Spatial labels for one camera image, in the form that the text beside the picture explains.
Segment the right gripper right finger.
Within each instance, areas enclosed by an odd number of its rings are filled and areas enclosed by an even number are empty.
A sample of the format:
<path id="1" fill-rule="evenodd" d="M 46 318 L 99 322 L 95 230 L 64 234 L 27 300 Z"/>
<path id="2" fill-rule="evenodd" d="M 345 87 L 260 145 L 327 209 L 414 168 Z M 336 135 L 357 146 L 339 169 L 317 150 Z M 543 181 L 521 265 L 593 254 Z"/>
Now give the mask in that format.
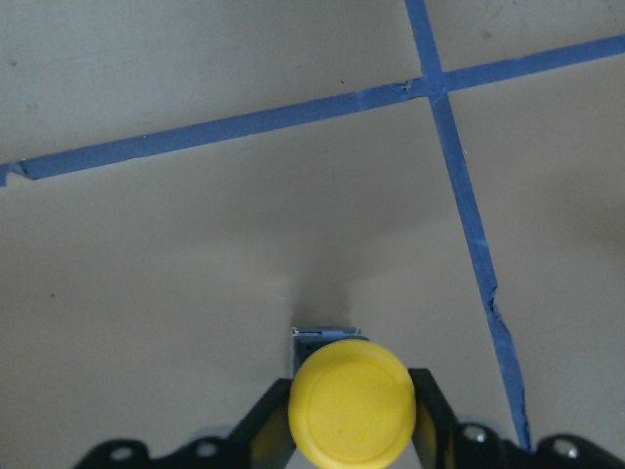
<path id="1" fill-rule="evenodd" d="M 623 459 L 570 434 L 544 438 L 535 450 L 520 448 L 484 424 L 459 421 L 429 370 L 408 373 L 417 405 L 412 445 L 423 468 L 624 468 Z"/>

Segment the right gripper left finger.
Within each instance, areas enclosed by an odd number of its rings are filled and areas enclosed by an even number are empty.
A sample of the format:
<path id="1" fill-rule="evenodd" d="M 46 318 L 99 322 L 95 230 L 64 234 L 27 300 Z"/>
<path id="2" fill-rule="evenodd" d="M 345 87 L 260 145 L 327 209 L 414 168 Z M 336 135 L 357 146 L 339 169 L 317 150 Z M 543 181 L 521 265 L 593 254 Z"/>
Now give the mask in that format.
<path id="1" fill-rule="evenodd" d="M 292 381 L 275 380 L 224 437 L 196 438 L 173 452 L 153 457 L 141 441 L 110 440 L 90 449 L 82 468 L 285 468 L 296 445 L 288 422 Z"/>

